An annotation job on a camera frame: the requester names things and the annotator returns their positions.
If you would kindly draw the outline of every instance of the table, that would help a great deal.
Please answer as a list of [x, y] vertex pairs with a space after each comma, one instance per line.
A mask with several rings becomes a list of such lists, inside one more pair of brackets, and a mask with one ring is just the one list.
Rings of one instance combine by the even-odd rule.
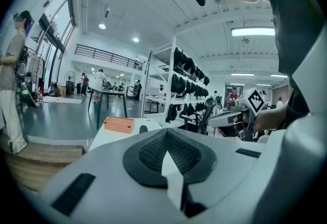
[[93, 95], [94, 92], [97, 92], [97, 93], [100, 94], [100, 102], [99, 102], [99, 107], [98, 107], [98, 116], [97, 116], [97, 129], [99, 128], [99, 119], [100, 119], [100, 111], [101, 111], [101, 102], [102, 102], [102, 96], [103, 96], [103, 95], [107, 95], [107, 110], [109, 110], [109, 95], [113, 95], [113, 96], [123, 96], [125, 117], [127, 118], [126, 102], [125, 102], [125, 93], [124, 93], [124, 92], [116, 92], [116, 91], [112, 91], [112, 90], [95, 90], [95, 89], [92, 89], [91, 97], [90, 97], [90, 101], [89, 101], [89, 103], [88, 103], [88, 109], [87, 109], [87, 111], [90, 110], [90, 104], [91, 104], [91, 101], [92, 101], [92, 95]]
[[104, 126], [102, 124], [101, 128], [99, 129], [96, 137], [93, 140], [93, 143], [90, 147], [90, 150], [99, 147], [101, 145], [111, 143], [114, 141], [122, 140], [134, 135], [139, 134], [139, 128], [142, 125], [145, 125], [148, 128], [148, 131], [154, 131], [162, 129], [162, 127], [154, 120], [154, 119], [147, 119], [147, 118], [135, 118], [135, 125], [132, 133], [122, 133], [122, 132], [115, 132], [115, 131], [109, 131], [105, 130]]

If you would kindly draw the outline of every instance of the sleeve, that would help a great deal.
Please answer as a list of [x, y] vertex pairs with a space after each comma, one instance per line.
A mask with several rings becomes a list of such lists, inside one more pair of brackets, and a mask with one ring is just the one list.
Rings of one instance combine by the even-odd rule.
[[17, 33], [8, 48], [7, 55], [19, 57], [20, 52], [25, 44], [25, 38], [25, 33]]

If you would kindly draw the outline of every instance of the gray shirt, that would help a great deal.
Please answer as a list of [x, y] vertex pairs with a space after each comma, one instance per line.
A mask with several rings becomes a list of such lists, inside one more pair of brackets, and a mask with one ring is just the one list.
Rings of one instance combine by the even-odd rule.
[[[26, 35], [24, 31], [19, 31], [11, 40], [6, 56], [16, 56], [19, 58], [21, 50], [25, 45]], [[4, 64], [0, 72], [0, 90], [13, 90], [16, 83], [15, 64]]]

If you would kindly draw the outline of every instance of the ceiling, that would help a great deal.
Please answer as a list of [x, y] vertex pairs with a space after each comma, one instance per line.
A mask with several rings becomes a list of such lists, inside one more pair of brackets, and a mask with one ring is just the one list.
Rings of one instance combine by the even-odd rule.
[[[93, 65], [93, 64], [88, 64], [88, 63], [82, 63], [82, 62], [76, 62], [73, 61], [74, 65], [82, 72], [86, 72], [86, 73], [92, 73], [92, 69], [94, 68], [95, 72], [97, 72], [100, 69], [103, 69], [103, 73], [106, 77], [113, 77], [115, 78], [116, 76], [120, 76], [121, 74], [124, 74], [124, 76], [120, 76], [119, 78], [117, 78], [117, 80], [119, 80], [120, 78], [123, 80], [131, 80], [131, 73], [125, 72], [125, 71], [120, 71], [120, 70], [115, 70], [115, 69], [111, 69], [108, 67], [103, 67], [103, 66], [98, 66], [98, 65]], [[135, 75], [135, 80], [141, 79], [140, 76]]]
[[[147, 54], [176, 36], [177, 45], [212, 77], [235, 81], [232, 72], [246, 72], [258, 75], [238, 82], [285, 82], [270, 76], [278, 73], [273, 36], [231, 35], [232, 28], [273, 27], [271, 7], [263, 1], [225, 5], [207, 0], [201, 7], [195, 0], [74, 0], [74, 12], [77, 23], [86, 24], [84, 33], [112, 37], [133, 46], [136, 54]], [[101, 30], [100, 23], [106, 29]], [[133, 37], [140, 42], [134, 43]]]

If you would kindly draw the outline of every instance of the white pants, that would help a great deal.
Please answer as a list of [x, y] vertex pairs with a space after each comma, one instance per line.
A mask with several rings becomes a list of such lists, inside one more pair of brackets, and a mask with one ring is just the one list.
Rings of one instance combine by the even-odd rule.
[[13, 152], [19, 153], [26, 147], [22, 132], [20, 121], [17, 114], [15, 91], [0, 90], [0, 103], [4, 118], [6, 120], [7, 131], [10, 141], [12, 142]]

